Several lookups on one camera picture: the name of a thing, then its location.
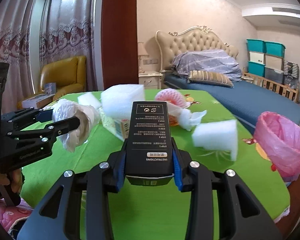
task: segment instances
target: human hand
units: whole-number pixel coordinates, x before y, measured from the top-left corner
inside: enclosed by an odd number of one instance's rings
[[[20,194],[23,185],[21,169],[12,171],[9,173],[9,175],[11,182],[8,179],[7,174],[0,173],[0,185],[7,186],[11,184],[11,189],[13,193]]]

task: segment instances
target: headboard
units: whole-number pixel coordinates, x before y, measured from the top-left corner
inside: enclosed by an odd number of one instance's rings
[[[187,51],[223,49],[233,58],[236,58],[239,54],[236,47],[223,43],[207,26],[192,27],[181,33],[165,33],[157,31],[155,40],[160,48],[160,72],[171,71],[171,63],[174,57]]]

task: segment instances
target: green table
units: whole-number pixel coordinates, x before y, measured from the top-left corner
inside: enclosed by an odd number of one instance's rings
[[[146,100],[153,100],[159,90],[146,90]],[[190,94],[202,104],[192,105],[192,112],[207,110],[202,122],[218,122],[234,119],[233,115],[209,93],[199,90],[180,90]],[[101,92],[95,92],[100,98]],[[70,94],[64,98],[77,101],[81,94]],[[29,129],[41,129],[45,124],[36,123]],[[171,134],[179,149],[186,150],[191,157],[209,169],[224,172],[235,170],[266,208],[270,216],[277,218],[289,205],[290,196],[278,172],[272,172],[271,163],[264,160],[255,150],[255,145],[247,145],[243,138],[251,134],[238,122],[239,153],[236,162],[231,162],[216,154],[196,148],[192,144],[191,132],[179,126],[171,127]],[[26,177],[22,197],[35,207],[52,185],[66,170],[76,173],[90,170],[110,153],[121,149],[122,141],[103,128],[100,123],[91,132],[88,142],[77,147],[75,153],[63,149],[60,141],[53,146],[53,155],[33,163],[23,169]],[[114,237],[116,240],[182,240],[185,238],[189,213],[190,193],[180,193],[172,180],[162,187],[132,186],[126,180],[119,194],[109,194],[109,204]],[[81,238],[85,238],[84,208],[82,202]],[[214,205],[215,239],[219,239],[218,208]]]

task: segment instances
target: metal bolt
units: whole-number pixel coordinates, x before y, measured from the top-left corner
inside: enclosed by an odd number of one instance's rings
[[[199,168],[200,163],[198,163],[198,162],[190,162],[190,166],[193,167],[193,168]]]
[[[226,174],[227,174],[229,177],[234,177],[234,176],[235,176],[235,171],[234,171],[234,170],[227,170],[227,171],[226,171]]]
[[[109,163],[107,163],[107,162],[100,163],[99,167],[101,169],[107,169],[107,168],[109,168]]]
[[[69,177],[71,177],[73,175],[73,172],[72,171],[65,171],[64,173],[63,173],[63,176],[65,176],[66,178],[69,178]]]

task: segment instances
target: wooden crib rail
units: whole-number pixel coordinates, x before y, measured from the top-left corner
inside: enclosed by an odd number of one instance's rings
[[[255,84],[257,86],[271,90],[272,92],[286,97],[294,102],[299,101],[299,87],[294,90],[286,85],[279,84],[270,79],[266,79],[264,77],[260,77],[248,72],[243,73],[242,79],[251,84]]]

